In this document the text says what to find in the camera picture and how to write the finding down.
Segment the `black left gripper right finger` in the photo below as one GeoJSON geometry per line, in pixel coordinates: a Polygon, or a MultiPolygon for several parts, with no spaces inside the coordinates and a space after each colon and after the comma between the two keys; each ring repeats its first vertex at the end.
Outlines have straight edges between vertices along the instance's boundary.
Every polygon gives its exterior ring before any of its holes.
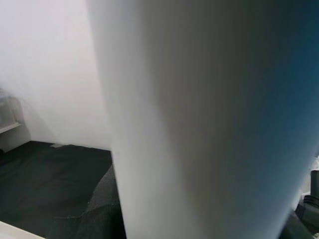
{"type": "Polygon", "coordinates": [[[281,232],[281,239],[314,239],[313,235],[291,211],[281,232]]]}

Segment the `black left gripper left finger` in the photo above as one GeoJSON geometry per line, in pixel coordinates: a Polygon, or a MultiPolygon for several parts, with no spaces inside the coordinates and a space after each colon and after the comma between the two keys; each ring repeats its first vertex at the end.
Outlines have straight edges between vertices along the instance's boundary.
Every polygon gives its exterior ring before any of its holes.
{"type": "Polygon", "coordinates": [[[126,239],[113,166],[95,188],[80,220],[75,239],[126,239]]]}

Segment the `white plastic table leg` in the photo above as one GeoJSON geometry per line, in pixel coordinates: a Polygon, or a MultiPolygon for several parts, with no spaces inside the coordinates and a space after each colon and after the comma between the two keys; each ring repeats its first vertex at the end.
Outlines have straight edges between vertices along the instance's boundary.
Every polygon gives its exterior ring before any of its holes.
{"type": "Polygon", "coordinates": [[[319,0],[87,0],[127,239],[277,239],[319,151],[319,0]]]}

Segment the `black tablecloth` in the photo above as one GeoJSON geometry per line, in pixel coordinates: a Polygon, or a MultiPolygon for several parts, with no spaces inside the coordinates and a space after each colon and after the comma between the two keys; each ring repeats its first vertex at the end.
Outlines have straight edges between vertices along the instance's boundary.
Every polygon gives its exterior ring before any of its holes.
{"type": "Polygon", "coordinates": [[[0,155],[0,221],[41,237],[82,214],[112,164],[107,150],[30,141],[0,155]]]}

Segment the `white plastic table top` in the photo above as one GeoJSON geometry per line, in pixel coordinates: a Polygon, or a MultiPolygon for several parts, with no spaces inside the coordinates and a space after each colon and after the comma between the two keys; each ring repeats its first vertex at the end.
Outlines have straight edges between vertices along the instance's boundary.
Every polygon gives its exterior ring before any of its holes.
{"type": "Polygon", "coordinates": [[[0,239],[45,239],[0,221],[0,239]]]}

